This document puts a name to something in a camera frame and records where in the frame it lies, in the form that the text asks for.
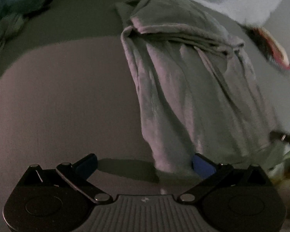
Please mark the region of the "grey fleece garment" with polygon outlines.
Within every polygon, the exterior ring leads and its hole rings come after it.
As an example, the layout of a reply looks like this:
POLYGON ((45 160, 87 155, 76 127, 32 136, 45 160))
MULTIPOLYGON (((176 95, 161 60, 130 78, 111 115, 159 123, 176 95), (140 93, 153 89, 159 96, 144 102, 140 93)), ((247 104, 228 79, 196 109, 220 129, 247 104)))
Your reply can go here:
POLYGON ((283 161, 283 144, 270 139, 278 119, 241 38, 189 0, 130 0, 116 10, 158 172, 191 174, 196 152, 237 168, 283 161))

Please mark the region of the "dark grey garment pile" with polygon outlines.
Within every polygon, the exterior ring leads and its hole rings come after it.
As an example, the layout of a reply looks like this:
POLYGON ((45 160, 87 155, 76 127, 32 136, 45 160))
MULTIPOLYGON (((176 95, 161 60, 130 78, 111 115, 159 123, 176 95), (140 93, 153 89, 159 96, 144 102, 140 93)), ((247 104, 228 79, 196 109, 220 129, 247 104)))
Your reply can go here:
POLYGON ((53 0, 0 0, 0 52, 27 21, 49 9, 53 0))

